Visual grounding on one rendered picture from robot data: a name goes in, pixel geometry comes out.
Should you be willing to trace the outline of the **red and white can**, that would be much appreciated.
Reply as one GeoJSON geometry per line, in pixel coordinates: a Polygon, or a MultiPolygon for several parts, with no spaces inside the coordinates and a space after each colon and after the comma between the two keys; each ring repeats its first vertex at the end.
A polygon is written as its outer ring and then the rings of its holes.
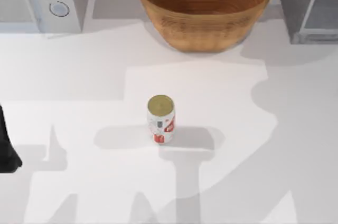
{"type": "Polygon", "coordinates": [[[155,95],[147,103],[147,123],[154,142],[169,143],[175,132],[174,101],[167,95],[155,95]]]}

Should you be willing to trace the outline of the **brown wooden basket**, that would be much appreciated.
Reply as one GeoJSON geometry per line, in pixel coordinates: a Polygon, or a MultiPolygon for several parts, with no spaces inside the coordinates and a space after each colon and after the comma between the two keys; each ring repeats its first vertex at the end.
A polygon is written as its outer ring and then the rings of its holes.
{"type": "Polygon", "coordinates": [[[140,0],[154,28],[183,52],[220,52],[243,40],[270,0],[140,0]]]}

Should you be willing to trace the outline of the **round microwave knob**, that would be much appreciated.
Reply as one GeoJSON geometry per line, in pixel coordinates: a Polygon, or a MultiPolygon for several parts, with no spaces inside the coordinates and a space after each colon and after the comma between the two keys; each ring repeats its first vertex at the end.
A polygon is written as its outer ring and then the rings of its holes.
{"type": "Polygon", "coordinates": [[[66,17],[70,13],[68,5],[61,1],[50,3],[49,11],[56,17],[66,17]]]}

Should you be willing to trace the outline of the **pale microwave oven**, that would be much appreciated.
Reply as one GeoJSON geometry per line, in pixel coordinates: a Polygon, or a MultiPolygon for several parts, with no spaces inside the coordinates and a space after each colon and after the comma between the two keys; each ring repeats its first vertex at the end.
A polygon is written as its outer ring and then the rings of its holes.
{"type": "Polygon", "coordinates": [[[88,0],[0,0],[0,33],[80,33],[88,0]],[[49,4],[68,5],[66,17],[56,17],[49,4]]]}

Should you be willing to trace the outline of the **grey cabinet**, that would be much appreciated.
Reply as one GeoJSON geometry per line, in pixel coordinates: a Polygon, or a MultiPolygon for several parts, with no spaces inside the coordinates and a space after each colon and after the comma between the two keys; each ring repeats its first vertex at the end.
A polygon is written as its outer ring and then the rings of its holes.
{"type": "Polygon", "coordinates": [[[338,0],[280,0],[291,44],[338,44],[338,0]]]}

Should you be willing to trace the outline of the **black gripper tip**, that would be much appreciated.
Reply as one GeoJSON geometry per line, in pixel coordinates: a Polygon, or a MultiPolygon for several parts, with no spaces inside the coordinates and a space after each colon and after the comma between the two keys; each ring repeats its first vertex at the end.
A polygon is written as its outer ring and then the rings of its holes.
{"type": "Polygon", "coordinates": [[[14,173],[22,164],[8,136],[3,108],[0,105],[0,174],[14,173]]]}

